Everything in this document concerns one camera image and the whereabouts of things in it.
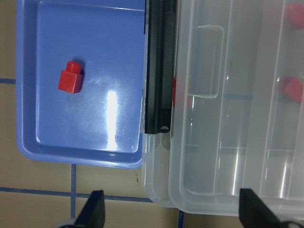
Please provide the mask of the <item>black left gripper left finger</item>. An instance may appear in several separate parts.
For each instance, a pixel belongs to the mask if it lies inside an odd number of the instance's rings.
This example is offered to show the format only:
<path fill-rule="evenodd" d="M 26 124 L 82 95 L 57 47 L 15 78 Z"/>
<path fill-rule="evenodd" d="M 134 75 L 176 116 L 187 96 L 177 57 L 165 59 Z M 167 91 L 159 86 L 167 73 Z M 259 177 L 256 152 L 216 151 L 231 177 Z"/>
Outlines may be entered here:
<path fill-rule="evenodd" d="M 77 228 L 103 228 L 105 225 L 105 196 L 103 190 L 92 191 L 75 220 Z"/>

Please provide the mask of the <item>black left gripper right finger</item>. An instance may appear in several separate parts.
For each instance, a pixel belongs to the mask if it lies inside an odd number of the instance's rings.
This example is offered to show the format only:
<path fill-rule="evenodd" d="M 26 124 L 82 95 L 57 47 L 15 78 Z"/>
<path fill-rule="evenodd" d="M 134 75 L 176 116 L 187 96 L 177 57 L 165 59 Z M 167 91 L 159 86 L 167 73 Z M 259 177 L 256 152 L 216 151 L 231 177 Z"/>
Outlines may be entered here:
<path fill-rule="evenodd" d="M 239 220 L 244 228 L 280 228 L 281 222 L 252 189 L 239 192 Z"/>

